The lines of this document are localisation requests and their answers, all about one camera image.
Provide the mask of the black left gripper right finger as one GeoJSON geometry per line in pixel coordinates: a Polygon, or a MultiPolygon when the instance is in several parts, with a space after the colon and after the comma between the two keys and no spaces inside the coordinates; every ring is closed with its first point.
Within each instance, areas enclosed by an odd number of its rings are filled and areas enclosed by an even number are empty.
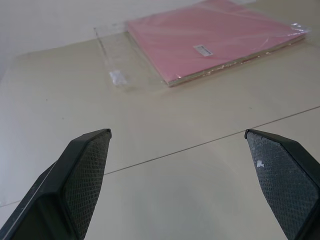
{"type": "Polygon", "coordinates": [[[255,129],[244,137],[262,193],[287,240],[320,240],[320,163],[295,140],[255,129]]]}

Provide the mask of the pink paper pack in plastic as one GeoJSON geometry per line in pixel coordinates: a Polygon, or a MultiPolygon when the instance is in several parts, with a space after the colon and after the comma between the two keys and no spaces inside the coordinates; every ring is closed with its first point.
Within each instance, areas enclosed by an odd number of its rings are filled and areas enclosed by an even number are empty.
{"type": "Polygon", "coordinates": [[[309,29],[236,0],[204,0],[94,29],[110,81],[174,87],[303,41],[309,29]]]}

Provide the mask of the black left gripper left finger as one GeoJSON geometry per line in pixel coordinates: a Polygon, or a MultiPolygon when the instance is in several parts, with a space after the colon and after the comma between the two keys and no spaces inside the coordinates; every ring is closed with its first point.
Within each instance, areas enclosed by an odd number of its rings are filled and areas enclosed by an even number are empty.
{"type": "Polygon", "coordinates": [[[100,196],[110,129],[83,134],[33,183],[0,240],[84,240],[100,196]]]}

